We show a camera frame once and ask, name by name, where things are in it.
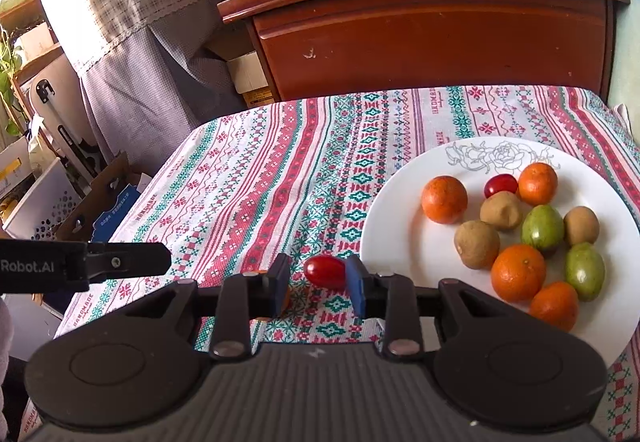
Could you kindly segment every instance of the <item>green fruit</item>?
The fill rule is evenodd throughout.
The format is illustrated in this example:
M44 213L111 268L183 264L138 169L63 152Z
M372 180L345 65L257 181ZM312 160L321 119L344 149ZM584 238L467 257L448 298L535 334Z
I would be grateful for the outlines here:
M593 245L574 245L564 261L564 278L575 288L580 301L593 301L602 290L606 276L604 260Z
M562 216L549 205L535 206L522 223L520 237L543 254L553 252L564 238Z

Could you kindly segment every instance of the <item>brown wooden furniture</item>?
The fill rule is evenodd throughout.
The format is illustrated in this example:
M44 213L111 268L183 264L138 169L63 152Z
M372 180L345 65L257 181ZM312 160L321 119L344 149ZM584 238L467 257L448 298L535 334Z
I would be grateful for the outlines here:
M542 84L606 100L614 3L629 0L226 0L281 100L421 86Z

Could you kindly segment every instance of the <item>white plate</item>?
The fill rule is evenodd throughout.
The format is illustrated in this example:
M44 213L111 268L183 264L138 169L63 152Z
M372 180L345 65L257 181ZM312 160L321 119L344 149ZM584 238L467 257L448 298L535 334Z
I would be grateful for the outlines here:
M456 225L443 226L424 216L420 193L435 176L457 177L469 196L465 220L475 220L489 178L498 173L517 178L532 162L547 162L558 172L558 194L551 204L562 216L583 205L600 220L595 246L604 258L607 277L600 296L580 304L572 333L593 346L610 366L640 318L640 234L614 189L586 164L558 149L528 140L485 137L457 140L425 152L393 175L372 203L362 233L362 261L372 273L392 270L408 276L416 286L434 287L442 278L458 278L495 296L488 271L471 270L460 262L453 246ZM502 248L519 243L519 238L520 228L501 233ZM562 279L565 253L560 248L547 260L546 284ZM439 348L432 319L422 319L422 335L426 350Z

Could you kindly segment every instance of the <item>kiwi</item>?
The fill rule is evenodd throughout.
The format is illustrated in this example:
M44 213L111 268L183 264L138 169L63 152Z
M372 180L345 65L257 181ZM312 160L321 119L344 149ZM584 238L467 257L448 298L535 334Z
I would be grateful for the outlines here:
M594 244L600 235L600 222L588 207L574 207L564 216L564 239L570 245Z
M499 231L511 231L522 221L520 200L510 191L500 191L482 203L480 219Z
M498 232L482 220L471 220L459 226L453 244L468 268L490 268L500 252Z

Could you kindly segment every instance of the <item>patterned tablecloth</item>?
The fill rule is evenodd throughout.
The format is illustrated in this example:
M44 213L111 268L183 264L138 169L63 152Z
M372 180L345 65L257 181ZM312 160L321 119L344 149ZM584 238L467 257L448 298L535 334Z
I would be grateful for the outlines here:
M386 180L439 144L472 136L543 142L586 162L640 223L640 152L591 92L554 86L452 86L285 102L200 127L166 162L113 237L163 242L173 265L162 278L112 280L74 297L59 334L179 278L201 286L290 254L286 316L252 323L252 340L360 342L382 335L353 315L345 294L309 286L313 254L358 252L367 210ZM196 348L206 350L212 320ZM612 440L638 430L636 330L609 371L595 425ZM23 433L38 423L31 405Z

